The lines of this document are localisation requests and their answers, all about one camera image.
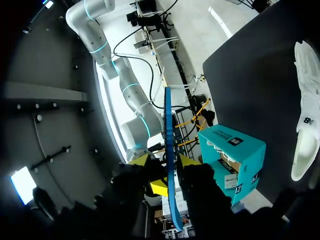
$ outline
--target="gray wall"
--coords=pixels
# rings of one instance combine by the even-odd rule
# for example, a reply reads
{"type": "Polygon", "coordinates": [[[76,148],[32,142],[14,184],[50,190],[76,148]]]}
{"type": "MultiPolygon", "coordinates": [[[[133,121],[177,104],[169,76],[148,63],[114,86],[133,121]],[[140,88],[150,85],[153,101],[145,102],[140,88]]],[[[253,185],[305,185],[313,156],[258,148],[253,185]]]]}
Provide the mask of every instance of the gray wall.
{"type": "MultiPolygon", "coordinates": [[[[42,112],[43,121],[37,125],[39,137],[47,155],[71,145],[70,152],[57,156],[48,164],[56,181],[73,201],[93,206],[93,198],[100,194],[110,173],[120,158],[115,150],[97,97],[93,62],[83,44],[68,28],[65,12],[56,2],[45,9],[30,26],[30,34],[20,39],[8,72],[8,81],[88,92],[88,102],[58,99],[60,110],[42,112]],[[72,65],[79,65],[72,70],[72,65]],[[79,106],[93,111],[80,116],[79,106]],[[99,155],[89,153],[98,148],[99,155]]],[[[17,103],[44,105],[52,100],[6,99],[14,108],[17,103]]],[[[30,167],[43,159],[33,123],[33,113],[8,114],[4,120],[6,154],[0,162],[1,175],[9,176],[24,166],[30,167]]],[[[36,184],[45,189],[58,209],[70,207],[45,166],[32,172],[36,184]]]]}

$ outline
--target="box label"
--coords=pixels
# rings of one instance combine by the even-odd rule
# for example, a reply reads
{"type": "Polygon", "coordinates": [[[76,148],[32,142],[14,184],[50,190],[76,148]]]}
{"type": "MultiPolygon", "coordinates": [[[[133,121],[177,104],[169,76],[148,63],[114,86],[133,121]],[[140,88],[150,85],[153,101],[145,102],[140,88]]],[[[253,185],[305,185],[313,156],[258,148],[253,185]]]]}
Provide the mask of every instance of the box label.
{"type": "Polygon", "coordinates": [[[229,144],[231,144],[232,146],[237,146],[238,144],[242,143],[243,140],[241,138],[238,137],[234,137],[231,140],[228,141],[229,144]]]}
{"type": "Polygon", "coordinates": [[[238,174],[230,174],[224,176],[224,188],[232,189],[237,186],[238,174]]]}
{"type": "Polygon", "coordinates": [[[223,138],[225,140],[228,140],[230,138],[232,138],[231,135],[226,134],[225,132],[221,131],[221,130],[216,130],[213,132],[215,135],[219,136],[220,138],[223,138]]]}
{"type": "Polygon", "coordinates": [[[237,170],[235,170],[232,166],[230,166],[228,163],[226,163],[223,159],[218,159],[217,160],[222,166],[224,166],[225,169],[228,170],[229,173],[231,174],[237,174],[237,170]]]}
{"type": "Polygon", "coordinates": [[[241,190],[242,190],[242,185],[243,185],[243,183],[241,183],[239,186],[236,186],[236,187],[235,187],[235,194],[238,194],[238,193],[241,192],[241,190]]]}

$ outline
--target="floor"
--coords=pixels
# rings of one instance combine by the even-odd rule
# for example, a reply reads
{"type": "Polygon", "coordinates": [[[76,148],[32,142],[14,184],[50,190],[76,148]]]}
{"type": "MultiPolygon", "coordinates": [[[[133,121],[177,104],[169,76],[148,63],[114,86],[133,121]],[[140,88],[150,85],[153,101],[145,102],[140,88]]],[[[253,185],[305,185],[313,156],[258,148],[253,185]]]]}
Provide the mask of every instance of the floor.
{"type": "MultiPolygon", "coordinates": [[[[167,9],[174,1],[159,0],[158,9],[167,9]]],[[[200,76],[203,73],[203,62],[258,15],[255,10],[243,4],[237,5],[226,0],[178,1],[170,12],[169,19],[174,24],[171,35],[179,37],[177,54],[187,81],[191,81],[191,75],[200,76]]],[[[198,83],[194,94],[205,94],[210,98],[207,82],[198,83]]],[[[212,102],[208,109],[215,111],[212,102]]],[[[216,114],[214,124],[219,120],[219,113],[216,114]]],[[[272,206],[271,202],[256,189],[241,202],[251,213],[261,207],[272,206]]]]}

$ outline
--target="cable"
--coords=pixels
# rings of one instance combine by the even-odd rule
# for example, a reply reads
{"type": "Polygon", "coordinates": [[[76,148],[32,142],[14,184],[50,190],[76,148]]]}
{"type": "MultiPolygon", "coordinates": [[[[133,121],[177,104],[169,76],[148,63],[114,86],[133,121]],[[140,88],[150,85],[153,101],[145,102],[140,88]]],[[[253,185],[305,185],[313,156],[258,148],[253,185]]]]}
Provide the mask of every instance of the cable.
{"type": "MultiPolygon", "coordinates": [[[[163,12],[163,14],[165,14],[167,11],[169,11],[176,3],[177,3],[178,0],[176,0],[173,5],[171,7],[169,7],[165,12],[163,12]]],[[[149,98],[151,100],[151,104],[158,108],[158,109],[164,109],[164,107],[161,107],[161,106],[158,106],[156,105],[153,101],[152,101],[152,87],[153,87],[153,84],[154,84],[154,70],[152,68],[152,66],[150,65],[150,63],[147,61],[147,60],[144,60],[143,58],[141,57],[135,57],[135,56],[129,56],[129,55],[125,55],[125,54],[122,54],[122,53],[116,53],[116,48],[124,41],[126,40],[127,38],[129,38],[130,36],[132,36],[133,34],[135,34],[136,32],[138,32],[139,30],[141,30],[143,28],[140,27],[138,28],[137,30],[135,30],[134,32],[130,33],[128,36],[126,36],[124,39],[122,39],[113,49],[113,54],[115,56],[118,56],[118,57],[121,57],[121,58],[128,58],[128,59],[139,59],[141,61],[144,61],[145,63],[148,64],[148,66],[150,67],[150,70],[151,70],[151,83],[150,83],[150,91],[149,91],[149,98]]],[[[194,110],[192,110],[192,108],[190,106],[180,106],[180,105],[175,105],[175,106],[171,106],[171,108],[182,108],[182,109],[189,109],[193,112],[193,114],[195,115],[195,122],[197,121],[198,117],[196,115],[196,113],[194,112],[194,110]]],[[[180,140],[181,141],[184,141],[192,132],[193,130],[196,128],[196,124],[194,124],[193,128],[191,129],[191,131],[189,133],[187,133],[186,136],[184,136],[184,138],[182,138],[180,140]]]]}
{"type": "Polygon", "coordinates": [[[240,3],[246,5],[248,8],[254,9],[252,6],[246,4],[246,3],[244,2],[245,0],[238,0],[238,1],[239,1],[240,3]]]}
{"type": "Polygon", "coordinates": [[[173,41],[178,41],[178,40],[179,40],[179,38],[168,40],[168,41],[160,44],[159,46],[157,46],[154,50],[157,50],[157,49],[161,48],[162,46],[166,45],[167,43],[170,43],[170,42],[173,42],[173,41]]]}
{"type": "Polygon", "coordinates": [[[124,41],[126,40],[127,38],[129,38],[131,35],[135,34],[136,32],[138,32],[139,30],[141,30],[143,28],[142,27],[139,27],[137,30],[135,30],[134,32],[130,33],[128,36],[126,36],[124,39],[122,39],[117,45],[115,45],[114,49],[113,49],[113,54],[118,56],[117,54],[115,54],[115,51],[116,51],[116,48],[124,41]]]}
{"type": "MultiPolygon", "coordinates": [[[[46,155],[45,151],[44,151],[44,148],[41,144],[41,141],[40,141],[40,138],[39,138],[39,133],[38,133],[38,128],[37,128],[37,122],[36,122],[36,119],[33,118],[33,123],[34,123],[34,129],[35,129],[35,133],[36,133],[36,138],[38,140],[38,144],[40,146],[40,149],[41,149],[41,152],[44,156],[44,158],[47,158],[48,156],[46,155]]],[[[52,173],[50,167],[47,165],[47,164],[44,164],[46,166],[46,169],[48,170],[50,176],[52,177],[54,183],[56,184],[57,188],[61,191],[61,193],[64,195],[64,197],[68,200],[68,202],[71,204],[71,205],[74,205],[74,202],[69,198],[69,196],[66,194],[66,192],[62,189],[62,187],[60,186],[60,184],[58,183],[57,179],[55,178],[54,174],[52,173]]]]}
{"type": "Polygon", "coordinates": [[[174,7],[174,5],[176,5],[176,3],[178,2],[178,0],[175,0],[175,2],[171,5],[171,7],[169,7],[167,10],[165,10],[162,14],[160,14],[160,17],[164,14],[166,14],[170,9],[172,9],[174,7]]]}
{"type": "Polygon", "coordinates": [[[193,145],[192,145],[192,147],[187,151],[188,153],[189,152],[191,152],[192,151],[192,149],[197,145],[198,143],[197,142],[195,142],[193,145]]]}

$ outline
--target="black cable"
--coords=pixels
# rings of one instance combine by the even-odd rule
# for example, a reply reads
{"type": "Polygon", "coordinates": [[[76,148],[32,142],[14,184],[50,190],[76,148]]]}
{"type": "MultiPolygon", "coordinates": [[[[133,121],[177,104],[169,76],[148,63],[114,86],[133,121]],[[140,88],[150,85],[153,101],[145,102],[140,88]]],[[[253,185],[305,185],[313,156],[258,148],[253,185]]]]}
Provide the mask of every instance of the black cable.
{"type": "Polygon", "coordinates": [[[180,139],[180,141],[178,141],[177,143],[179,144],[179,143],[181,143],[181,142],[183,142],[184,140],[186,140],[186,138],[187,137],[189,137],[189,135],[195,130],[195,128],[196,128],[196,123],[194,123],[194,125],[193,125],[193,127],[192,127],[192,129],[190,130],[190,132],[188,132],[182,139],[180,139]]]}
{"type": "Polygon", "coordinates": [[[118,56],[115,52],[116,52],[116,48],[124,41],[124,40],[126,40],[127,38],[129,38],[131,35],[133,35],[133,34],[135,34],[136,32],[138,32],[139,30],[141,30],[143,28],[143,26],[142,27],[139,27],[137,30],[135,30],[134,32],[132,32],[132,33],[130,33],[128,36],[126,36],[124,39],[122,39],[117,45],[115,45],[115,47],[114,47],[114,49],[113,49],[113,54],[114,55],[116,55],[116,56],[118,56]]]}
{"type": "MultiPolygon", "coordinates": [[[[168,8],[165,12],[163,12],[162,14],[166,13],[167,11],[169,11],[169,10],[177,3],[177,1],[178,1],[178,0],[176,0],[176,1],[172,4],[172,6],[169,7],[169,8],[168,8]]],[[[150,65],[150,63],[149,63],[147,60],[144,60],[144,59],[141,58],[141,57],[127,56],[127,55],[125,55],[125,54],[116,53],[116,48],[117,48],[124,40],[126,40],[127,38],[129,38],[130,36],[132,36],[133,34],[135,34],[136,32],[138,32],[138,31],[141,30],[142,28],[143,28],[143,26],[140,27],[140,28],[138,28],[138,29],[135,30],[134,32],[130,33],[130,34],[129,34],[128,36],[126,36],[124,39],[122,39],[122,40],[114,47],[114,49],[113,49],[113,54],[114,54],[115,56],[118,56],[118,57],[121,57],[121,58],[138,59],[138,60],[144,61],[145,63],[148,64],[148,66],[150,67],[150,70],[151,70],[151,83],[150,83],[150,91],[149,91],[149,98],[150,98],[151,104],[152,104],[153,106],[155,106],[156,108],[158,108],[158,109],[164,109],[164,107],[157,106],[157,105],[152,101],[152,95],[151,95],[151,93],[152,93],[152,87],[153,87],[153,84],[154,84],[154,70],[153,70],[152,66],[150,65]]],[[[190,106],[174,105],[174,106],[171,106],[171,108],[189,109],[189,110],[191,110],[192,113],[195,115],[195,122],[194,122],[193,128],[191,129],[190,132],[188,132],[188,133],[186,134],[186,136],[184,136],[184,137],[179,141],[179,143],[180,143],[180,142],[183,142],[183,141],[193,132],[193,130],[196,128],[196,122],[197,122],[198,117],[197,117],[195,111],[194,111],[190,106]]]]}
{"type": "Polygon", "coordinates": [[[188,153],[189,152],[191,152],[192,151],[192,149],[197,145],[198,143],[197,142],[195,142],[193,145],[192,145],[192,147],[188,150],[188,153]]]}
{"type": "Polygon", "coordinates": [[[246,5],[248,8],[254,9],[252,6],[246,4],[246,3],[244,2],[245,0],[238,0],[238,1],[239,1],[240,3],[246,5]]]}
{"type": "Polygon", "coordinates": [[[163,13],[160,14],[160,17],[162,15],[165,15],[170,9],[172,9],[174,7],[174,5],[176,5],[177,2],[178,2],[178,0],[175,0],[175,2],[171,5],[171,7],[169,7],[167,10],[165,10],[163,13]]]}

